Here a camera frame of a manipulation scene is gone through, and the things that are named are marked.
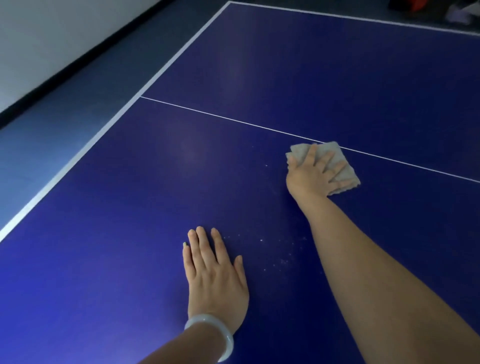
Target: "forearm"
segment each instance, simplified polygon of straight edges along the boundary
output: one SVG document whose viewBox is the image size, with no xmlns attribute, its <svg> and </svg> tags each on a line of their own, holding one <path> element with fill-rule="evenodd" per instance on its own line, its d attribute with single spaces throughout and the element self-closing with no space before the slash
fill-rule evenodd
<svg viewBox="0 0 480 364">
<path fill-rule="evenodd" d="M 198 323 L 154 351 L 139 364 L 214 364 L 225 350 L 225 339 L 214 326 Z"/>
<path fill-rule="evenodd" d="M 475 332 L 333 202 L 318 197 L 300 207 L 367 363 L 480 362 Z"/>
</svg>

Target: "white center line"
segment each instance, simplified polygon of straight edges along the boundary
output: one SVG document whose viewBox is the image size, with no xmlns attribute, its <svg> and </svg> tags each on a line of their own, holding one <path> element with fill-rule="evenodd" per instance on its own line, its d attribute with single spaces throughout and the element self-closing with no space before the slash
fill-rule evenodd
<svg viewBox="0 0 480 364">
<path fill-rule="evenodd" d="M 159 102 L 159 103 L 165 104 L 165 105 L 175 106 L 175 107 L 181 108 L 181 109 L 186 109 L 186 110 L 190 110 L 190 111 L 199 112 L 199 113 L 205 114 L 205 115 L 215 116 L 215 117 L 217 117 L 217 118 L 221 118 L 221 119 L 225 119 L 225 120 L 230 120 L 230 121 L 234 121 L 234 122 L 239 122 L 240 124 L 245 124 L 245 125 L 254 126 L 254 127 L 256 127 L 256 128 L 266 129 L 266 130 L 270 130 L 270 131 L 276 132 L 276 133 L 281 133 L 281 134 L 290 135 L 290 136 L 294 136 L 294 137 L 301 138 L 301 139 L 305 139 L 305 140 L 310 140 L 310 141 L 316 142 L 316 143 L 322 143 L 322 144 L 325 143 L 325 142 L 322 142 L 322 141 L 320 141 L 320 140 L 316 140 L 316 139 L 312 139 L 312 138 L 307 138 L 307 137 L 305 137 L 305 136 L 295 135 L 295 134 L 283 132 L 283 131 L 281 131 L 281 130 L 276 130 L 276 129 L 272 129 L 272 128 L 267 128 L 267 127 L 265 127 L 265 126 L 256 125 L 256 124 L 251 124 L 251 123 L 249 123 L 249 122 L 240 121 L 240 120 L 236 120 L 236 119 L 232 119 L 232 118 L 227 118 L 227 117 L 221 116 L 221 115 L 215 115 L 215 114 L 212 114 L 212 113 L 210 113 L 210 112 L 200 111 L 200 110 L 196 110 L 196 109 L 187 108 L 187 107 L 185 107 L 185 106 L 180 106 L 180 105 L 171 104 L 171 103 L 165 102 L 165 101 L 155 100 L 154 98 L 149 98 L 149 97 L 145 97 L 145 96 L 140 96 L 140 98 L 144 98 L 144 99 L 150 100 L 150 101 Z M 371 156 L 371 157 L 376 157 L 376 158 L 380 158 L 380 159 L 389 160 L 389 161 L 395 162 L 395 163 L 405 164 L 406 166 L 416 167 L 416 168 L 420 168 L 420 169 L 422 169 L 422 170 L 429 170 L 429 171 L 431 171 L 431 172 L 444 174 L 444 175 L 446 175 L 446 176 L 456 177 L 456 178 L 460 178 L 460 179 L 462 179 L 462 180 L 467 180 L 467 181 L 471 181 L 471 182 L 475 182 L 475 183 L 480 183 L 480 181 L 474 180 L 473 178 L 468 178 L 468 177 L 463 177 L 463 176 L 457 176 L 456 174 L 451 174 L 451 173 L 447 173 L 447 172 L 442 172 L 441 170 L 433 170 L 433 169 L 431 169 L 431 168 L 422 167 L 422 166 L 418 166 L 418 165 L 416 165 L 416 164 L 411 164 L 411 163 L 407 163 L 407 162 L 402 162 L 401 160 L 396 160 L 396 159 L 391 159 L 391 158 L 387 158 L 387 157 L 378 156 L 378 155 L 376 155 L 376 154 L 371 154 L 371 153 L 367 153 L 367 152 L 362 152 L 361 150 L 351 149 L 351 148 L 347 148 L 347 147 L 344 147 L 344 146 L 340 146 L 340 148 L 342 148 L 342 149 L 344 149 L 344 150 L 349 150 L 349 151 L 352 151 L 352 152 L 356 152 L 356 153 L 365 154 L 365 155 Z"/>
</svg>

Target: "ping pong table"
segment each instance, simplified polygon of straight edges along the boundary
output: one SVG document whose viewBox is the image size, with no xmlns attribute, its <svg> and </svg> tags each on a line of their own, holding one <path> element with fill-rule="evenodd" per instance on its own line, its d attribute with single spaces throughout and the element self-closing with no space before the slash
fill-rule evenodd
<svg viewBox="0 0 480 364">
<path fill-rule="evenodd" d="M 187 320 L 216 227 L 250 307 L 230 363 L 362 363 L 285 186 L 335 140 L 332 199 L 480 332 L 480 38 L 229 1 L 0 232 L 0 363 L 134 364 Z"/>
</svg>

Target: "left hand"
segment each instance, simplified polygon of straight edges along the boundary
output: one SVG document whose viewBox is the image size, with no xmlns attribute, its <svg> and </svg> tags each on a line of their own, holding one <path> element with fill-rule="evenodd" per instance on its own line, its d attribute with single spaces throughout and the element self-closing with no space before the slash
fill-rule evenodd
<svg viewBox="0 0 480 364">
<path fill-rule="evenodd" d="M 188 232 L 190 246 L 183 245 L 183 263 L 190 295 L 188 318 L 210 314 L 235 333 L 247 314 L 249 293 L 241 255 L 234 264 L 217 229 L 212 229 L 215 253 L 201 226 Z"/>
</svg>

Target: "white bangle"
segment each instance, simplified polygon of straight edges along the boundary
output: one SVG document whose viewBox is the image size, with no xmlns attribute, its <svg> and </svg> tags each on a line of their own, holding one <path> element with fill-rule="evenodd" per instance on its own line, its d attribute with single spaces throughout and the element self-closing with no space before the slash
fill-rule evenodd
<svg viewBox="0 0 480 364">
<path fill-rule="evenodd" d="M 212 315 L 207 315 L 207 314 L 197 315 L 192 317 L 185 324 L 185 330 L 194 324 L 198 324 L 199 322 L 205 322 L 207 324 L 215 326 L 217 329 L 221 331 L 223 337 L 225 338 L 225 341 L 227 342 L 227 348 L 225 349 L 225 352 L 223 353 L 221 358 L 218 360 L 218 362 L 222 362 L 226 360 L 232 354 L 232 351 L 233 351 L 233 336 L 230 333 L 230 330 L 218 318 Z"/>
</svg>

